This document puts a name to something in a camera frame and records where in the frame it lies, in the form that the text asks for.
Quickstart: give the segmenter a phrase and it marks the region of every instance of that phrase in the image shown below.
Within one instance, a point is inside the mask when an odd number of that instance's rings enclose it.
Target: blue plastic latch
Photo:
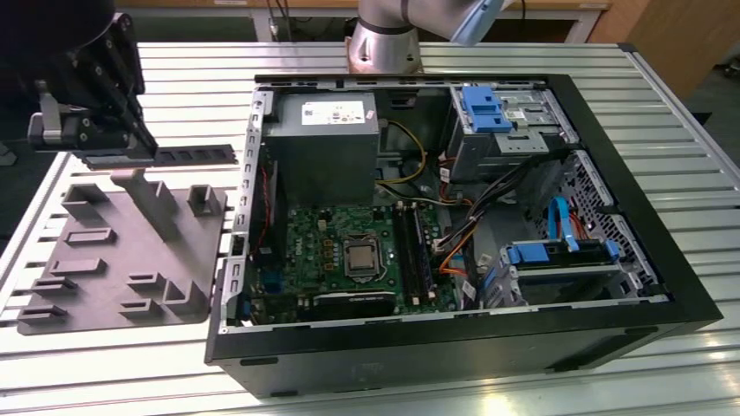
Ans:
[[[488,276],[486,277],[486,281],[483,282],[484,289],[488,288],[488,286],[491,286],[491,283],[495,278],[496,278],[496,268],[491,267],[491,270],[488,270]]]
[[[574,237],[574,229],[571,227],[571,213],[568,210],[568,201],[564,197],[555,197],[551,200],[550,207],[547,208],[547,234],[551,240],[560,239],[558,235],[558,224],[560,223],[560,229],[563,234],[563,239],[568,243],[568,248],[571,251],[579,251],[579,243]]]
[[[476,133],[508,133],[512,125],[491,87],[463,87],[463,105]]]
[[[551,261],[543,243],[518,244],[515,248],[524,263],[546,263]]]
[[[511,264],[520,264],[522,263],[522,256],[519,255],[519,250],[516,247],[511,247],[507,249],[507,254],[510,255],[510,263]]]
[[[620,258],[620,245],[614,240],[606,240],[606,252],[610,253],[610,257],[615,262]]]

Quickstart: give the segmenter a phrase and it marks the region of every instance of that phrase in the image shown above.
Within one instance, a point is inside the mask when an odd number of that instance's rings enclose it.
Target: green circuit board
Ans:
[[[410,305],[406,302],[391,213],[391,206],[291,210],[283,293],[300,296],[372,289],[396,293],[400,315],[454,309],[452,283],[438,285],[435,302],[420,305]],[[424,236],[431,242],[440,236],[435,206],[420,206],[419,213]],[[378,242],[380,273],[371,281],[358,283],[344,272],[344,245],[347,241],[356,241],[364,237]]]

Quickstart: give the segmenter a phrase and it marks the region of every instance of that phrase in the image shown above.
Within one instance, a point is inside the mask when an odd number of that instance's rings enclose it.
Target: ram slot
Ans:
[[[410,227],[404,203],[394,206],[394,235],[396,238],[398,262],[402,266],[404,299],[408,305],[419,305],[423,293],[422,279],[416,269],[416,244],[414,229]]]
[[[416,204],[410,207],[410,221],[414,227],[414,247],[416,248],[416,275],[420,279],[420,284],[423,288],[423,297],[428,302],[435,300],[435,282],[431,277],[431,265],[430,265],[430,252],[427,249],[427,243],[424,241],[424,229],[422,225],[422,219],[419,218],[419,210],[416,209]]]

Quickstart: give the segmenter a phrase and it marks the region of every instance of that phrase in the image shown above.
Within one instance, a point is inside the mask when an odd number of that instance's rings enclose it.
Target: aluminum table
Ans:
[[[164,146],[244,147],[260,73],[343,73],[340,43],[146,43],[142,97]],[[616,144],[726,319],[591,371],[258,400],[204,359],[207,322],[22,336],[31,298],[66,221],[71,184],[115,189],[104,172],[56,156],[0,259],[0,413],[703,414],[740,408],[740,174],[640,54],[615,45],[423,45],[428,73],[564,73]],[[156,168],[171,189],[235,193],[238,166]],[[222,252],[230,247],[227,217]]]

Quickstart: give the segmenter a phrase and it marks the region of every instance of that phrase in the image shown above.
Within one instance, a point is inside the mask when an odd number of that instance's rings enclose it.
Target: black cable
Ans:
[[[291,5],[288,4],[288,0],[284,0],[284,1],[286,1],[286,15],[288,17],[288,33],[291,33],[292,32]]]
[[[522,34],[524,35],[527,27],[527,0],[522,0]]]
[[[278,4],[278,9],[280,9],[280,14],[283,15],[283,20],[286,21],[286,24],[288,25],[288,42],[292,42],[292,25],[291,25],[291,15],[288,14],[288,12],[286,12],[286,9],[283,8],[283,5],[280,4],[280,0],[275,0],[275,3]]]
[[[328,24],[324,27],[324,29],[315,35],[312,35],[310,32],[307,32],[304,29],[299,28],[296,26],[296,32],[302,33],[306,37],[308,37],[312,41],[316,41],[323,35],[327,34],[328,30],[332,28],[332,24],[335,23],[335,18],[331,17],[328,20]]]
[[[275,13],[274,13],[274,4],[272,4],[272,0],[267,0],[267,10],[270,11],[270,25],[272,26],[274,24],[278,24],[278,22],[275,21]],[[274,38],[274,41],[280,42],[280,38],[275,38],[275,34],[274,34],[274,30],[272,28],[270,29],[270,36]]]
[[[458,204],[452,204],[452,203],[448,203],[448,202],[440,202],[440,201],[436,201],[435,199],[431,199],[431,198],[418,198],[418,197],[412,197],[411,195],[406,195],[404,193],[399,192],[396,189],[394,189],[391,186],[388,186],[386,184],[375,184],[375,185],[380,186],[383,189],[386,189],[388,191],[388,193],[391,195],[394,195],[396,198],[408,199],[408,200],[419,201],[419,202],[427,202],[427,203],[435,204],[435,205],[458,206]]]
[[[527,176],[527,173],[536,166],[542,165],[544,162],[551,160],[558,160],[566,158],[571,154],[571,149],[559,149],[548,154],[542,154],[531,156],[524,162],[522,162],[514,169],[511,169],[499,179],[496,179],[483,191],[482,196],[471,206],[471,209],[466,215],[466,222],[458,228],[458,230],[446,236],[439,241],[439,246],[448,244],[459,236],[470,231],[471,227],[475,226],[480,218],[483,217],[490,206],[496,202],[496,199],[503,197],[507,193],[514,191],[520,185],[522,180]]]

